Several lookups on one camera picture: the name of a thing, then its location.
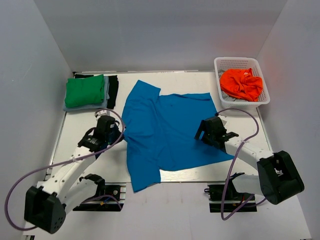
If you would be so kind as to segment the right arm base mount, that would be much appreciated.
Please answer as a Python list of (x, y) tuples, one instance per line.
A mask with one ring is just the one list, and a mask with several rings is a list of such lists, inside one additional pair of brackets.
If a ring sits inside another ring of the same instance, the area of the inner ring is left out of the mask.
[[(209, 201), (209, 211), (211, 213), (221, 212), (221, 202), (224, 190), (223, 182), (209, 183), (204, 189), (204, 193), (208, 196)], [(235, 191), (234, 187), (229, 184), (224, 200), (225, 213), (231, 213), (243, 202), (245, 202), (250, 197), (249, 193), (238, 193)], [(238, 212), (257, 212), (257, 207), (255, 206), (255, 197), (251, 198), (250, 201), (246, 203)]]

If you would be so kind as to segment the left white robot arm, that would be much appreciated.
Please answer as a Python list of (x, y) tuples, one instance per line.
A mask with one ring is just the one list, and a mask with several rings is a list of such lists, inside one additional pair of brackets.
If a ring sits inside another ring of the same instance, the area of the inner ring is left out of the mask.
[(85, 170), (93, 164), (100, 152), (122, 141), (119, 122), (112, 116), (102, 115), (96, 127), (89, 129), (78, 142), (71, 155), (71, 162), (61, 168), (40, 186), (26, 192), (24, 219), (36, 227), (56, 233), (67, 214), (86, 201), (105, 196), (105, 180)]

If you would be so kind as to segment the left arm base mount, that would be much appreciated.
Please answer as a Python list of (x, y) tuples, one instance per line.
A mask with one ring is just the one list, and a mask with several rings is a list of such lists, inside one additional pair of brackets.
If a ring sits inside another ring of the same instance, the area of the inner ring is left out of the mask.
[(74, 212), (120, 212), (126, 198), (125, 183), (106, 183), (96, 200), (80, 204)]

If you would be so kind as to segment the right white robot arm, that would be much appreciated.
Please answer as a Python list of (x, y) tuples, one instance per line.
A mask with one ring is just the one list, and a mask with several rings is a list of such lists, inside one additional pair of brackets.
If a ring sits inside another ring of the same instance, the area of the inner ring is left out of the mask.
[(241, 139), (235, 132), (228, 132), (226, 121), (219, 116), (202, 120), (195, 134), (196, 140), (240, 159), (258, 172), (227, 174), (221, 197), (238, 199), (243, 194), (263, 196), (277, 205), (305, 190), (303, 180), (286, 151), (272, 152)]

